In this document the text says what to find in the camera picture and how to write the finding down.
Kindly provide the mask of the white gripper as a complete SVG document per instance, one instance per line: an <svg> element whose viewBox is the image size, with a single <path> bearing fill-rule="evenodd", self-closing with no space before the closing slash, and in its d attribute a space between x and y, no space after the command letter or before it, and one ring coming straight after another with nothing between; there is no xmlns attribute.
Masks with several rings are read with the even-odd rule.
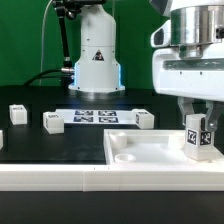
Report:
<svg viewBox="0 0 224 224"><path fill-rule="evenodd" d="M194 99L206 102L205 128L215 132L224 102L224 44L211 44L201 59L182 60L178 48L157 49L152 58L152 80L157 93L181 96L182 124L194 113Z"/></svg>

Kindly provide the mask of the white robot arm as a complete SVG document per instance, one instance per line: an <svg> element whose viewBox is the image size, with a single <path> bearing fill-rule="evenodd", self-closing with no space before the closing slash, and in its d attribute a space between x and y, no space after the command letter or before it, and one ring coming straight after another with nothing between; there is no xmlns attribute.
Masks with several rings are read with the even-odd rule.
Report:
<svg viewBox="0 0 224 224"><path fill-rule="evenodd" d="M121 90L115 60L116 23L103 0L83 0L81 56L71 88L85 94ZM224 112L224 0L149 0L167 21L150 37L155 49L152 80L160 94L173 95L183 117L204 100L204 128L214 131Z"/></svg>

